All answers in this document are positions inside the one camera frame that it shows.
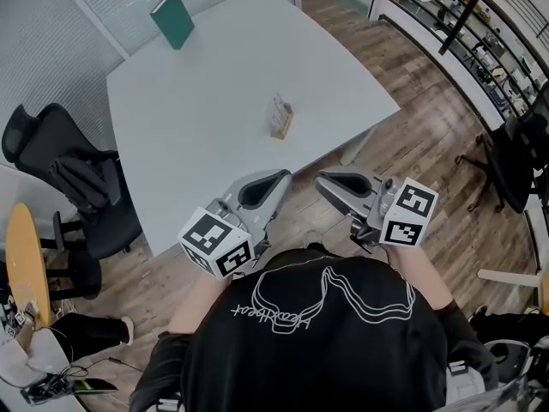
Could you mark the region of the person's right forearm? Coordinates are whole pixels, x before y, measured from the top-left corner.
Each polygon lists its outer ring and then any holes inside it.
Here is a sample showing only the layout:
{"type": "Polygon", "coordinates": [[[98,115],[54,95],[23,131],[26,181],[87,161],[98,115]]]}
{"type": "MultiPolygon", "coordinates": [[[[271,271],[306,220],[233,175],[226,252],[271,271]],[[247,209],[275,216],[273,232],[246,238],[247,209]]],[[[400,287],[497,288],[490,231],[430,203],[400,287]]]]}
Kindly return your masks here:
{"type": "Polygon", "coordinates": [[[420,247],[382,245],[390,266],[418,289],[433,310],[448,306],[453,296],[436,268],[420,247]]]}

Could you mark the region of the white table leg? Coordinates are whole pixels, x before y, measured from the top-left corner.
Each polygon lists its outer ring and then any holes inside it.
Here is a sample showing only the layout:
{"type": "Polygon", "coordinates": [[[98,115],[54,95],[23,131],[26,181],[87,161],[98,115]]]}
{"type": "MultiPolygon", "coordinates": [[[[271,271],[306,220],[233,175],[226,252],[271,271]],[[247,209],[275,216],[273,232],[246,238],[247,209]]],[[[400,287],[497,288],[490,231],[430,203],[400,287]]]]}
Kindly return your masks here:
{"type": "Polygon", "coordinates": [[[340,163],[348,166],[368,143],[372,135],[377,130],[377,125],[372,126],[359,136],[356,136],[343,150],[340,163]]]}

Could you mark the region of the round wooden side table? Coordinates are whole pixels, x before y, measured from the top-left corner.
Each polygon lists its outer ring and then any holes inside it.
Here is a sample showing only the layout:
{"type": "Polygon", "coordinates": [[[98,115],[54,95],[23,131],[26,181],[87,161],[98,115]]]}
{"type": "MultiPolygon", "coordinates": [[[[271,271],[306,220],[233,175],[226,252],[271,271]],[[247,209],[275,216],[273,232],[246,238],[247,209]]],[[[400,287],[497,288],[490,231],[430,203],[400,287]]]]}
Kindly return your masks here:
{"type": "Polygon", "coordinates": [[[9,215],[5,254],[17,308],[23,310],[33,302],[38,307],[37,325],[50,326],[52,313],[44,255],[33,217],[24,203],[17,203],[9,215]]]}

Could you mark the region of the white desk frame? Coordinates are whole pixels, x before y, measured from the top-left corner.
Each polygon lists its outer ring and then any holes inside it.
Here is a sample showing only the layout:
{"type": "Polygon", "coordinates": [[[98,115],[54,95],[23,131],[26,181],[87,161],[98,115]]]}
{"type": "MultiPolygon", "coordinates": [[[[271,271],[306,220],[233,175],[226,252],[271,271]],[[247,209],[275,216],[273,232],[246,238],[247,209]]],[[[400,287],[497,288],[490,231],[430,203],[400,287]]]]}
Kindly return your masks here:
{"type": "Polygon", "coordinates": [[[543,312],[549,312],[549,208],[543,207],[541,214],[546,228],[536,230],[530,211],[525,212],[527,224],[535,244],[534,251],[537,254],[537,271],[534,274],[480,269],[477,271],[477,277],[486,281],[535,288],[539,309],[543,312]]]}

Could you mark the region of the black mesh office chair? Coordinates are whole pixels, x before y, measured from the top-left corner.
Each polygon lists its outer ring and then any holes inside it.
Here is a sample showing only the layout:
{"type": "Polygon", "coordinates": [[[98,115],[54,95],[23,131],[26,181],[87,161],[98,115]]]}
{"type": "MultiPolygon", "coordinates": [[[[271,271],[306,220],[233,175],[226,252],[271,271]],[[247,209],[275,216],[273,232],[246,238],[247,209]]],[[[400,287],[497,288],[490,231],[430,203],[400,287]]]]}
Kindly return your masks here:
{"type": "Polygon", "coordinates": [[[549,80],[523,115],[512,116],[496,130],[476,136],[475,144],[484,149],[485,161],[464,154],[455,158],[455,164],[466,161],[486,175],[468,212],[480,206],[490,187],[498,195],[498,213],[509,205],[521,214],[532,195],[538,196],[542,210],[549,212],[549,80]]]}

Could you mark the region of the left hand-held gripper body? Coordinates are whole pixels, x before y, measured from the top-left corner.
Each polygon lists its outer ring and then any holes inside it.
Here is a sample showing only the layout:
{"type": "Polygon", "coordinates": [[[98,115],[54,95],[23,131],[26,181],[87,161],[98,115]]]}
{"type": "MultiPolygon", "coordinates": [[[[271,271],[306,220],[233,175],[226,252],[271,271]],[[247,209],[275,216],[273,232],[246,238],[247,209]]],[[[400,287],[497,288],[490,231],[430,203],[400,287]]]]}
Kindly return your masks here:
{"type": "Polygon", "coordinates": [[[199,207],[179,231],[189,260],[218,280],[240,273],[269,247],[270,211],[223,199],[199,207]]]}

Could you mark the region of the green book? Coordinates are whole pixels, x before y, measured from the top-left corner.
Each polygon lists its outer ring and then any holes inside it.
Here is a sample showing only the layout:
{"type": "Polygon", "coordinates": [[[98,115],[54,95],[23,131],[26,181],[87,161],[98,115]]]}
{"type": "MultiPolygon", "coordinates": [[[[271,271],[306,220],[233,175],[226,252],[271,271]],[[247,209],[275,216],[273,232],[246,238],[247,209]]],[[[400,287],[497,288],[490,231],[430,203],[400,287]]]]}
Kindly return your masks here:
{"type": "Polygon", "coordinates": [[[150,16],[173,50],[183,47],[195,27],[182,0],[161,0],[150,16]]]}

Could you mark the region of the black steel post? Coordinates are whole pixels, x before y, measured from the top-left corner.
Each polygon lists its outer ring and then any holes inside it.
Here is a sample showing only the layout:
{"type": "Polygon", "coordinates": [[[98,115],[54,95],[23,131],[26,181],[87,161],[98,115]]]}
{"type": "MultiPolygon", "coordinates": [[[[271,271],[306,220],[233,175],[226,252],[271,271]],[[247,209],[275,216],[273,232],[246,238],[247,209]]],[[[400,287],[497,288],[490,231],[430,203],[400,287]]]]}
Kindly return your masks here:
{"type": "Polygon", "coordinates": [[[440,55],[444,55],[445,52],[449,49],[449,46],[451,45],[451,43],[456,39],[456,37],[458,36],[458,33],[466,24],[468,17],[474,12],[474,9],[478,1],[479,0],[469,0],[467,5],[465,6],[465,9],[462,11],[462,14],[457,19],[454,27],[450,30],[450,33],[447,36],[446,40],[442,43],[438,51],[440,55]]]}

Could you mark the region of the black bag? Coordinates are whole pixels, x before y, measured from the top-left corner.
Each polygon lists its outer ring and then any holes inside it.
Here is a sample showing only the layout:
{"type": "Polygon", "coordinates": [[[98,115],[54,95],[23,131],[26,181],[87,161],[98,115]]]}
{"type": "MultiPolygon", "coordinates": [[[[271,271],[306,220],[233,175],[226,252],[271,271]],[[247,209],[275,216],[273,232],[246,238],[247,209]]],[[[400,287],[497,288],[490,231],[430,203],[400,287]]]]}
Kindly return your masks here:
{"type": "Polygon", "coordinates": [[[112,157],[83,159],[64,154],[52,162],[49,174],[55,186],[83,214],[98,214],[122,199],[117,161],[112,157]]]}

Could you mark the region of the person's left forearm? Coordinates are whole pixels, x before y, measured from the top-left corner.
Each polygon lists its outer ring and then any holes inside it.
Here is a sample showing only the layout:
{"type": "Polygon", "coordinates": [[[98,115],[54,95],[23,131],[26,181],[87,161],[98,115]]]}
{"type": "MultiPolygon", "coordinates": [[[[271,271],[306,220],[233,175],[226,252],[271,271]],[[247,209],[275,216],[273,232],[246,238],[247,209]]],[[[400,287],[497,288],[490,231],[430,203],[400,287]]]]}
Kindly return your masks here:
{"type": "Polygon", "coordinates": [[[173,314],[168,324],[168,332],[194,334],[231,281],[231,277],[218,280],[207,273],[201,273],[173,314]]]}

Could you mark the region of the black metal railing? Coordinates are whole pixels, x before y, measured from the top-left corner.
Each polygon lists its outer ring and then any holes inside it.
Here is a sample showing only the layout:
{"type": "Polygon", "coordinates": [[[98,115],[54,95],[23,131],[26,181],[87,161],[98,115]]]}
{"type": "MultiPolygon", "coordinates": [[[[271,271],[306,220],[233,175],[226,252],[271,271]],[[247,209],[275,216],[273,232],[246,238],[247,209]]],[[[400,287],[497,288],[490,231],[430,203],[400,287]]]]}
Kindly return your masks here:
{"type": "MultiPolygon", "coordinates": [[[[469,0],[389,0],[437,41],[439,51],[469,0]]],[[[479,0],[445,52],[457,59],[502,119],[522,115],[549,80],[549,21],[529,0],[479,0]]]]}

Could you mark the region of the black printed t-shirt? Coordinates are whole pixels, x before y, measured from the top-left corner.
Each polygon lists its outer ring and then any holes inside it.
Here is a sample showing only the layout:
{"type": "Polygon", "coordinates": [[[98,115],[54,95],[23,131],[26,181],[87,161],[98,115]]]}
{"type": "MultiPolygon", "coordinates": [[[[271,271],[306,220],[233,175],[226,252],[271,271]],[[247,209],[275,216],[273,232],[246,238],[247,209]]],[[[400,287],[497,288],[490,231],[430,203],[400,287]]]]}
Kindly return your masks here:
{"type": "Polygon", "coordinates": [[[183,412],[433,412],[455,362],[498,386],[455,299],[433,310],[387,258],[311,243],[232,281],[194,334],[161,334],[130,412],[164,399],[183,412]]]}

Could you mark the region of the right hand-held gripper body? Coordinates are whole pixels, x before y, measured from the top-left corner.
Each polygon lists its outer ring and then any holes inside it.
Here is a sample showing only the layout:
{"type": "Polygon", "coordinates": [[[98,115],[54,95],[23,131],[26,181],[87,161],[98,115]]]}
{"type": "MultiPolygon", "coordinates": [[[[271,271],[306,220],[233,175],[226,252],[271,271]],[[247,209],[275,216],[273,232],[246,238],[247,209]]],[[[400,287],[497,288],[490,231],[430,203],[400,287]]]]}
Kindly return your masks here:
{"type": "Polygon", "coordinates": [[[415,247],[424,238],[437,200],[437,192],[411,178],[386,178],[373,203],[364,206],[366,215],[353,218],[351,240],[365,251],[379,244],[415,247]]]}

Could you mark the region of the black stool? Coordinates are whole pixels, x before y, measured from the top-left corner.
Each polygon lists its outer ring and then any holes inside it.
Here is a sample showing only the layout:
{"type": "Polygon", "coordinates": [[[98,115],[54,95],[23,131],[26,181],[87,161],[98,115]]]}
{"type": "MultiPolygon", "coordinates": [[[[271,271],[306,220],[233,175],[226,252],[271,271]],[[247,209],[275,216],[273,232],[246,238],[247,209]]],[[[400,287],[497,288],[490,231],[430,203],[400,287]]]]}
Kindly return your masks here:
{"type": "Polygon", "coordinates": [[[65,278],[72,283],[71,288],[49,290],[50,300],[60,301],[74,298],[95,299],[101,290],[102,272],[100,261],[90,255],[84,239],[67,240],[67,233],[82,229],[81,221],[62,222],[59,211],[52,217],[53,239],[40,238],[42,248],[67,254],[64,269],[46,270],[46,280],[65,278]]]}

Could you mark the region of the black high-back office chair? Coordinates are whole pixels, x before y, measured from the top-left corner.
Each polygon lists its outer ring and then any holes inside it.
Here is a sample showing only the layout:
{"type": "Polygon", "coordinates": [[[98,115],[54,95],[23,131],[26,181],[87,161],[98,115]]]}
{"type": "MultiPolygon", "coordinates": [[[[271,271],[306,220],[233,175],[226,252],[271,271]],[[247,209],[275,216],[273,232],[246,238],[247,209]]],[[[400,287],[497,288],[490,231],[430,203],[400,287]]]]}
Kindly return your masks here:
{"type": "Polygon", "coordinates": [[[93,215],[81,213],[72,204],[78,215],[76,221],[82,222],[82,229],[67,233],[65,237],[67,240],[84,239],[90,255],[101,260],[121,251],[128,252],[131,244],[142,233],[118,152],[97,149],[61,105],[51,103],[36,117],[29,115],[24,106],[19,105],[5,126],[1,147],[5,159],[14,164],[19,171],[46,182],[59,192],[61,191],[55,186],[49,174],[50,166],[58,156],[76,155],[83,159],[114,158],[121,180],[121,201],[93,215]]]}

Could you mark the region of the black seat with backpack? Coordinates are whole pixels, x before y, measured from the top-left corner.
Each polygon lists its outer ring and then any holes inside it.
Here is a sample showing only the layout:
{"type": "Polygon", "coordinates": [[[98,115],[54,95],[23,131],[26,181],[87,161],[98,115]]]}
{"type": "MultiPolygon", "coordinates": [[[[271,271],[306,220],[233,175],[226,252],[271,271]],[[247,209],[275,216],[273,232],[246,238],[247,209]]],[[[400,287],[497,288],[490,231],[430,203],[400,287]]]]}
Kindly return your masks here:
{"type": "Polygon", "coordinates": [[[539,310],[529,313],[489,314],[486,305],[479,306],[469,318],[477,337],[483,344],[494,342],[488,349],[498,365],[509,358],[525,356],[526,348],[540,341],[549,348],[549,316],[539,310]]]}

